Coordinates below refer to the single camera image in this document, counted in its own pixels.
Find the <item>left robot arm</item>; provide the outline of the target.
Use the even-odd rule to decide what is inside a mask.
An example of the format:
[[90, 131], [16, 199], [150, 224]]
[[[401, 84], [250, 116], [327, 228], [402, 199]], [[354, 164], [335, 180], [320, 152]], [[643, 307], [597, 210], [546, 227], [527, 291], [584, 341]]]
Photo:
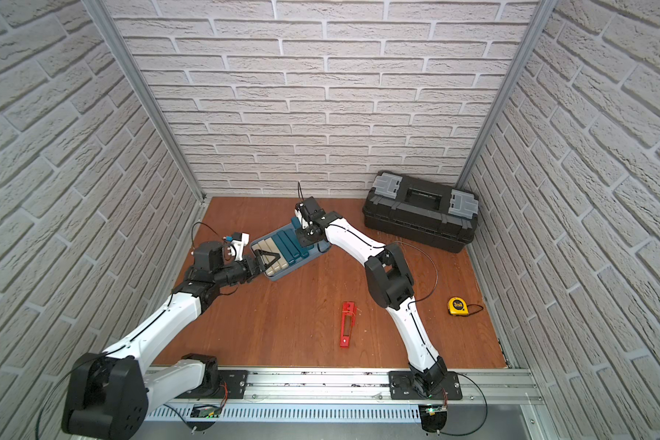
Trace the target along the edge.
[[227, 400], [229, 388], [215, 357], [189, 354], [170, 368], [148, 372], [152, 362], [188, 324], [210, 307], [222, 288], [253, 281], [281, 255], [254, 250], [225, 258], [225, 243], [208, 241], [192, 251], [194, 262], [168, 300], [104, 352], [77, 359], [62, 416], [66, 434], [130, 439], [147, 414], [183, 394]]

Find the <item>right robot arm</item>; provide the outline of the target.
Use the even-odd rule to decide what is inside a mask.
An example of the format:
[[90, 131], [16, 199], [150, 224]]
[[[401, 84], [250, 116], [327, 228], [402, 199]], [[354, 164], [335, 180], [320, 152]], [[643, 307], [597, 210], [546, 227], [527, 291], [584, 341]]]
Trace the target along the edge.
[[364, 266], [371, 298], [385, 309], [405, 345], [414, 388], [422, 397], [440, 394], [445, 361], [431, 343], [414, 300], [414, 276], [396, 243], [382, 244], [352, 227], [336, 212], [326, 212], [313, 197], [297, 203], [295, 230], [303, 246], [326, 241]]

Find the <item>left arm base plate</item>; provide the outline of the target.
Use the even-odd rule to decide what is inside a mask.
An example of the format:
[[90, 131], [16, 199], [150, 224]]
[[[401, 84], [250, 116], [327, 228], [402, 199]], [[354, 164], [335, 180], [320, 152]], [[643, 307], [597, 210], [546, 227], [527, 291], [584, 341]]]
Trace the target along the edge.
[[213, 393], [209, 394], [208, 398], [222, 400], [227, 397], [232, 400], [242, 400], [248, 377], [248, 370], [218, 370], [213, 375]]

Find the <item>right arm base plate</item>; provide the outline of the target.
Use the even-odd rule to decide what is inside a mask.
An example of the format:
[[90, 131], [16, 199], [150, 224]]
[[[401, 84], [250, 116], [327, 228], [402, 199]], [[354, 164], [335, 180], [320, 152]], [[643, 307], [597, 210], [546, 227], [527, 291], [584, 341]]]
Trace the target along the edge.
[[448, 371], [441, 383], [434, 388], [430, 395], [423, 395], [416, 384], [412, 372], [409, 370], [392, 370], [388, 373], [390, 398], [392, 401], [461, 401], [463, 393], [458, 374]]

